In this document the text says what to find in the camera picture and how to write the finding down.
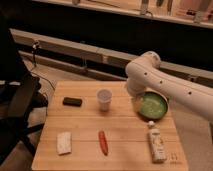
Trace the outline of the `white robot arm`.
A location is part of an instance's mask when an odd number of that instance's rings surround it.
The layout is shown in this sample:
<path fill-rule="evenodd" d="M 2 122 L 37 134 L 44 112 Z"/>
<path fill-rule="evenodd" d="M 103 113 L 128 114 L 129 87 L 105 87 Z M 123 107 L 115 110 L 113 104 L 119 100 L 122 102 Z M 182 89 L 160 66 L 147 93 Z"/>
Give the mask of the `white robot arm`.
<path fill-rule="evenodd" d="M 154 51 L 129 62 L 125 68 L 127 92 L 137 97 L 149 87 L 213 123 L 213 88 L 166 74 L 159 70 L 160 64 L 160 56 Z"/>

